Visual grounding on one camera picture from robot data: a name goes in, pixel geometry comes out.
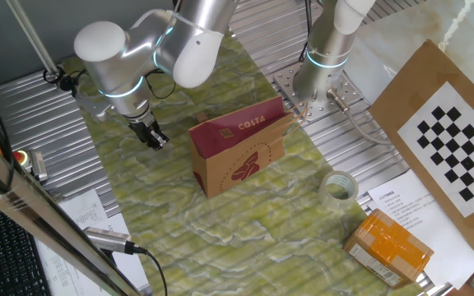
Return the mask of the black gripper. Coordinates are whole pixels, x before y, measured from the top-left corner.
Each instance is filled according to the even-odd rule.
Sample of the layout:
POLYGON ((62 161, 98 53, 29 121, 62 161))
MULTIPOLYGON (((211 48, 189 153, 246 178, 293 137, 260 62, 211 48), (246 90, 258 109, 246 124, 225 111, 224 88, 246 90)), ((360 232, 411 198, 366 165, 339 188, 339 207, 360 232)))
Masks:
POLYGON ((144 122, 129 123, 129 127, 142 143, 154 150, 162 149, 169 141, 169 138, 159 131, 160 126, 157 121, 153 121, 150 125, 146 125, 144 122))

